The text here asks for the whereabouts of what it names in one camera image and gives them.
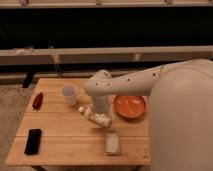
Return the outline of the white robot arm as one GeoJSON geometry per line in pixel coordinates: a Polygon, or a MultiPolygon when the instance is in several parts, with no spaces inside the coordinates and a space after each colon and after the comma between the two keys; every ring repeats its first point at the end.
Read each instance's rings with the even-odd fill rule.
{"type": "Polygon", "coordinates": [[[213,171],[213,61],[189,60],[113,78],[101,70],[84,86],[100,96],[149,98],[151,171],[213,171]]]}

